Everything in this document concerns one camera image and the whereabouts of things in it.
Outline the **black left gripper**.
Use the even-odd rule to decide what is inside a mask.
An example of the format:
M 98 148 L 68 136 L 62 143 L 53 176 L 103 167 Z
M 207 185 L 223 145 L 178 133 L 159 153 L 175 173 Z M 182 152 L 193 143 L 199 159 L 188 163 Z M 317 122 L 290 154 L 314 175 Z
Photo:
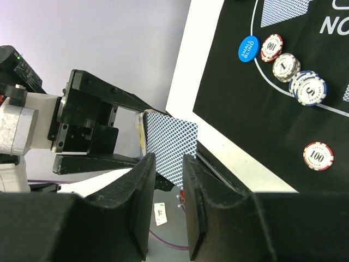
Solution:
M 57 175 L 133 168 L 135 158 L 113 154 L 118 136 L 114 122 L 117 106 L 143 112 L 160 110 L 84 70 L 73 69 L 57 112 L 57 131 L 52 142 L 58 154 L 52 167 Z

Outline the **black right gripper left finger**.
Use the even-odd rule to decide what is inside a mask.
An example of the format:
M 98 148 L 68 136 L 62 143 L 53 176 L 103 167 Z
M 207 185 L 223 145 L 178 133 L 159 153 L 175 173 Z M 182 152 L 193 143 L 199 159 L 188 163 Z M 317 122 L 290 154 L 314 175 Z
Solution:
M 2 193 L 1 261 L 144 261 L 155 155 L 83 198 Z

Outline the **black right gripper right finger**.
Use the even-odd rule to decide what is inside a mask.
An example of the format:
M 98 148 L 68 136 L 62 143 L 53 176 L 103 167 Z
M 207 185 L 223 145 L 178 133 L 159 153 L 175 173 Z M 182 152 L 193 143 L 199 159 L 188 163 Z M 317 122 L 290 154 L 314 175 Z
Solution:
M 348 261 L 348 194 L 240 194 L 183 159 L 191 261 Z

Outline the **blue playing card box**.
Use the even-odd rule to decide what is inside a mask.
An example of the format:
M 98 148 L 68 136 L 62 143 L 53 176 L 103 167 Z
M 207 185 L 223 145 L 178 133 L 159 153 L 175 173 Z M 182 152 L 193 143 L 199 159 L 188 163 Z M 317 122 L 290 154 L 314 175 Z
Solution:
M 147 153 L 147 142 L 145 125 L 143 121 L 144 112 L 137 112 L 135 115 L 135 125 L 138 131 L 139 143 L 140 143 L 140 159 Z

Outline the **blue backed card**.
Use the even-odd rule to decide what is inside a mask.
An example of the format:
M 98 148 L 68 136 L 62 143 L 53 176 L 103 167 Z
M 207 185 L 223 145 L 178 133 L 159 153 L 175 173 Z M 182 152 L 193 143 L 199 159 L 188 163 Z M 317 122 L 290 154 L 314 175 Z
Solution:
M 156 111 L 143 117 L 146 152 L 154 153 L 156 172 L 183 189 L 183 157 L 196 158 L 198 125 Z

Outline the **red 100 chip stack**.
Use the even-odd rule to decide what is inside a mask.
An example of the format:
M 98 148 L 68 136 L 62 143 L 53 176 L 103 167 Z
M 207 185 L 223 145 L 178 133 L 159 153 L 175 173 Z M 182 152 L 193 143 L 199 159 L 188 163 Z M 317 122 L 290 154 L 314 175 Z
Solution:
M 303 160 L 310 169 L 325 171 L 334 163 L 334 152 L 325 143 L 312 142 L 304 148 Z

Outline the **blue chips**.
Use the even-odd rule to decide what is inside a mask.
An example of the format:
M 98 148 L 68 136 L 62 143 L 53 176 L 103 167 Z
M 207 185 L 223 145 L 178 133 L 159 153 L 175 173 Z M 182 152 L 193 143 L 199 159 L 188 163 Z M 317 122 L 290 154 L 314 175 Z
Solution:
M 327 83 L 315 72 L 298 72 L 289 83 L 289 92 L 303 106 L 321 104 L 327 96 Z

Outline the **grey chips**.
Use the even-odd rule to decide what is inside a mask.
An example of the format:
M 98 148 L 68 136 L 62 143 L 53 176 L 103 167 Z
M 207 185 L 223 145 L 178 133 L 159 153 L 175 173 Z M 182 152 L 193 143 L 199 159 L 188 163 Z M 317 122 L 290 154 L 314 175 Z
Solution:
M 300 70 L 300 63 L 291 53 L 278 56 L 272 67 L 273 75 L 281 82 L 290 82 L 291 78 Z

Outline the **blue small blind button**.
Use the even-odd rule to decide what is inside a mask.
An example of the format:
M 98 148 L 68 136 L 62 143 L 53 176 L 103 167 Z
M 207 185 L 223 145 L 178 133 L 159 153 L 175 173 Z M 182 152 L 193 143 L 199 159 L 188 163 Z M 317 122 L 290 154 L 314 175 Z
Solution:
M 247 63 L 254 60 L 260 50 L 260 41 L 254 35 L 249 35 L 241 42 L 238 49 L 238 58 L 241 62 Z

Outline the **red chips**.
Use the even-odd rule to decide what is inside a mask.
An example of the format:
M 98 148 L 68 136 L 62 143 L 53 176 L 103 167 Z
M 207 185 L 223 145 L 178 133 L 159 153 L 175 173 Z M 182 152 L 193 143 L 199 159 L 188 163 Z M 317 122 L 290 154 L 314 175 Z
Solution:
M 268 36 L 261 47 L 261 59 L 264 62 L 272 62 L 282 52 L 283 39 L 279 34 Z

